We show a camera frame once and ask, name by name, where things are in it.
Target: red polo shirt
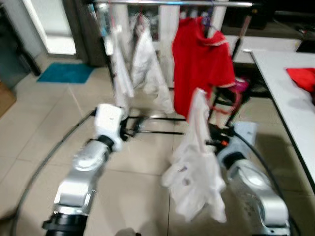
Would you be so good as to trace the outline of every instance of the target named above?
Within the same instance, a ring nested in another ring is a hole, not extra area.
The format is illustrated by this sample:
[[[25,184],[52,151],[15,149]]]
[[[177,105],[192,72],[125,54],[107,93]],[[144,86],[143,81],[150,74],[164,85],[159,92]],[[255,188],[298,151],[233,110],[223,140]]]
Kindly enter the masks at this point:
[[[212,86],[235,84],[233,62],[224,35],[217,31],[212,38],[204,38],[201,19],[180,20],[173,42],[174,108],[186,118],[196,88],[206,91],[209,99]]]

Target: red cloth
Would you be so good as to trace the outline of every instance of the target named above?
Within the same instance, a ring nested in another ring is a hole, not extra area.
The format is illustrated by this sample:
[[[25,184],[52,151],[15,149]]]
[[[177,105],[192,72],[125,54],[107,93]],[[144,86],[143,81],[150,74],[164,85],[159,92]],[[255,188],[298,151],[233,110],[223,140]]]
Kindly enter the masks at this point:
[[[174,108],[186,118],[196,88],[205,90],[209,99],[212,86],[235,84],[233,62],[224,35],[217,31],[212,38],[204,38],[201,19],[180,20],[173,42]]]
[[[288,68],[286,70],[298,87],[308,92],[314,92],[315,68]]]

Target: blue doormat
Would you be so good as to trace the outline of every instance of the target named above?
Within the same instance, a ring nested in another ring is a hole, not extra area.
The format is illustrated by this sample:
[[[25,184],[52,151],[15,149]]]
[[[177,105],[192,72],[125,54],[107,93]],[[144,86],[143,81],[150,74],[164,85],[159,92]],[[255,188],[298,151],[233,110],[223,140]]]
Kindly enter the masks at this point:
[[[93,69],[85,64],[52,63],[37,82],[84,84]]]

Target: cardboard box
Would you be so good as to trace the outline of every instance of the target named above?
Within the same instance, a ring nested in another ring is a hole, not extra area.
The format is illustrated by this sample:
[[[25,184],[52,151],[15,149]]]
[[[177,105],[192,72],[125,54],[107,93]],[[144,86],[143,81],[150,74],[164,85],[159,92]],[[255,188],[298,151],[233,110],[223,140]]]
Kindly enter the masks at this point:
[[[0,81],[0,117],[15,103],[13,93]]]

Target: white table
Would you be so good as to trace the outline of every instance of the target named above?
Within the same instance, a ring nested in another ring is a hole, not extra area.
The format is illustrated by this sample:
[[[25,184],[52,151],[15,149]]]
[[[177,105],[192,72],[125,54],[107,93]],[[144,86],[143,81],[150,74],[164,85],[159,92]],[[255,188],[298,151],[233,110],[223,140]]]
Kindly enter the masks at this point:
[[[315,192],[315,105],[285,70],[315,67],[315,54],[252,51],[251,55]]]

